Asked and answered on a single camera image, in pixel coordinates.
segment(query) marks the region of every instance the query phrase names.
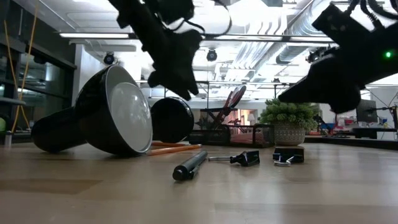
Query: small metal part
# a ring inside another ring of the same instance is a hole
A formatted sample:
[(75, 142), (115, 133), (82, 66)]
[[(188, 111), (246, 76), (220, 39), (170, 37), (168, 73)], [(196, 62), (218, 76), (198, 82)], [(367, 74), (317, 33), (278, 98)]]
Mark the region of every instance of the small metal part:
[(294, 159), (294, 156), (290, 157), (289, 159), (286, 160), (286, 162), (281, 162), (280, 159), (282, 156), (279, 156), (279, 161), (274, 161), (275, 166), (290, 166), (292, 165), (292, 160)]
[(7, 131), (6, 132), (6, 138), (4, 140), (4, 146), (5, 147), (11, 147), (12, 144), (12, 132)]

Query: wooden stick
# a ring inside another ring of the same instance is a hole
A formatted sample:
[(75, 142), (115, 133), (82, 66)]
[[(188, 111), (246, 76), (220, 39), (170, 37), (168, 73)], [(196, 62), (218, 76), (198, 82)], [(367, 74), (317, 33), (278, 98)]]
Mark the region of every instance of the wooden stick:
[(152, 142), (152, 146), (179, 147), (179, 146), (189, 146), (189, 144), (167, 143), (167, 142)]
[(179, 146), (179, 147), (169, 147), (169, 148), (164, 148), (164, 149), (154, 149), (151, 152), (148, 152), (148, 156), (155, 156), (155, 155), (160, 155), (160, 154), (166, 154), (166, 153), (172, 153), (172, 152), (182, 152), (186, 150), (192, 150), (192, 149), (199, 149), (201, 148), (201, 145), (191, 145), (191, 146)]

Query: black pen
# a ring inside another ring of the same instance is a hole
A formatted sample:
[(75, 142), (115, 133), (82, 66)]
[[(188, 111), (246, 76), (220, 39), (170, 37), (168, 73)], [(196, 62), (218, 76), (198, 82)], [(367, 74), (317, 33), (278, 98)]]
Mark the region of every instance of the black pen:
[(192, 156), (173, 171), (174, 180), (192, 180), (199, 171), (200, 164), (206, 160), (207, 152), (202, 151)]

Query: desk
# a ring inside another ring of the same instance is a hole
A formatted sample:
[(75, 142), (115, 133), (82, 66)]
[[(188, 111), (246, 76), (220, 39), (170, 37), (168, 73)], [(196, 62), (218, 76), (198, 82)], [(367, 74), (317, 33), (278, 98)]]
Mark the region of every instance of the desk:
[(394, 128), (353, 128), (353, 132), (356, 138), (371, 138), (377, 139), (378, 132), (397, 132)]
[[(205, 162), (194, 180), (172, 171), (198, 151), (131, 159), (84, 145), (51, 155), (0, 149), (2, 223), (391, 224), (398, 219), (398, 153), (303, 144), (305, 163), (275, 167), (272, 149), (242, 168)], [(208, 156), (245, 149), (205, 146)]]

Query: plant pot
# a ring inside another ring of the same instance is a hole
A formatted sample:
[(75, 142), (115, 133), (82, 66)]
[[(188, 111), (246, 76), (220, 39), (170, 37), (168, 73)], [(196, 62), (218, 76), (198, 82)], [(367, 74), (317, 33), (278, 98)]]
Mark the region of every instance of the plant pot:
[(304, 142), (305, 130), (299, 125), (289, 122), (275, 122), (273, 125), (277, 146), (298, 146)]

